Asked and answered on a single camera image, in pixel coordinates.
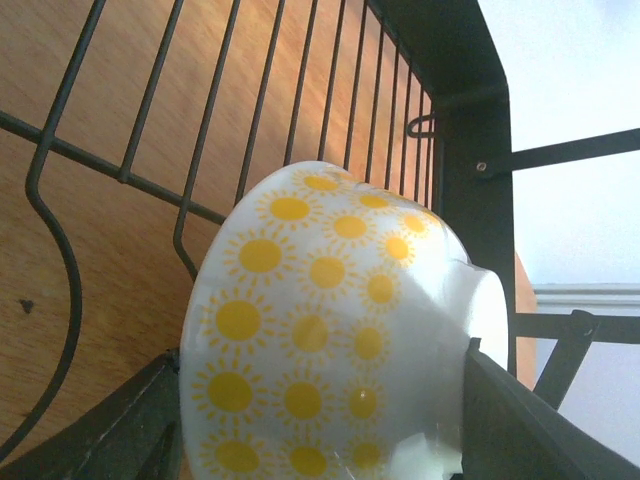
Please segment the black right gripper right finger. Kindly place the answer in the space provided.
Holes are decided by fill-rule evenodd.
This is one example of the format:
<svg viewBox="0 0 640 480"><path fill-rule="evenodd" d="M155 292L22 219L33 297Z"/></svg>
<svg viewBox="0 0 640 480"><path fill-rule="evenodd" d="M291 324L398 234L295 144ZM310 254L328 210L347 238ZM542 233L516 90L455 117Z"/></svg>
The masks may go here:
<svg viewBox="0 0 640 480"><path fill-rule="evenodd" d="M639 468L551 408L480 351L465 355L462 477L637 479Z"/></svg>

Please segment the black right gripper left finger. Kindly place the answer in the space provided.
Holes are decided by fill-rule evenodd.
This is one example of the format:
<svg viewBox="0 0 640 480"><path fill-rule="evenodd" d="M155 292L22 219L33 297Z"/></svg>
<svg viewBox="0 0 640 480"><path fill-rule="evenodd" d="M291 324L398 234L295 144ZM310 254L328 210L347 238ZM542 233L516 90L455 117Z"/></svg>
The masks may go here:
<svg viewBox="0 0 640 480"><path fill-rule="evenodd" d="M168 350L76 422L1 468L3 479L177 479L179 351Z"/></svg>

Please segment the sun pattern ceramic bowl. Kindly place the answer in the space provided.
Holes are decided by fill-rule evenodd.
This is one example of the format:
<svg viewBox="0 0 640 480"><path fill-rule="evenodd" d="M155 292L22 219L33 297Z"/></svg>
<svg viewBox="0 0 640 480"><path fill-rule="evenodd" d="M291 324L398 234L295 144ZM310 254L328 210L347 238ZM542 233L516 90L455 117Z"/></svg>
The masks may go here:
<svg viewBox="0 0 640 480"><path fill-rule="evenodd" d="M197 479L449 479L472 339L508 359L504 288L426 207L305 161L215 236L180 346Z"/></svg>

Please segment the black wire dish rack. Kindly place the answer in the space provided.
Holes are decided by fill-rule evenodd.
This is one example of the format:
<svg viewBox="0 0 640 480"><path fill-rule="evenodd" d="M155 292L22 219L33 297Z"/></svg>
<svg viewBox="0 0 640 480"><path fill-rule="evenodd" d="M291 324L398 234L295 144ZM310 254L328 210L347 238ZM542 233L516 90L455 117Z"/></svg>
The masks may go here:
<svg viewBox="0 0 640 480"><path fill-rule="evenodd" d="M103 175L132 186L174 205L179 212L174 228L176 253L190 275L198 270L184 248L182 234L188 214L221 224L223 216L192 199L200 161L193 158L182 193L167 190L131 171L157 82L172 41L182 6L175 3L154 60L138 114L131 130L123 161L112 164L56 135L76 77L102 14L102 2L94 2L42 128L10 114L3 114L4 131L32 142L35 153L25 180L25 194L32 208L49 229L64 262L70 313L64 347L56 369L38 402L2 444L4 465L20 457L15 449L34 428L57 396L76 352L82 325L83 298L78 264L61 224L39 193L45 161L56 153ZM514 246L506 234L512 223L512 174L517 170L550 166L636 151L639 133L631 129L524 151L510 152L509 91L506 76L480 7L475 1L367 1L365 14L380 22L399 56L406 59L423 92L432 100L426 116L430 127L421 129L421 119L405 122L407 137L435 145L435 171L426 179L427 190L436 198L436 209L463 230L482 263L510 278ZM525 314L511 312L509 337L552 339L555 347L542 376L532 391L556 410L565 397L582 360L593 342L635 344L639 321L635 317L593 315L582 310L569 314Z"/></svg>

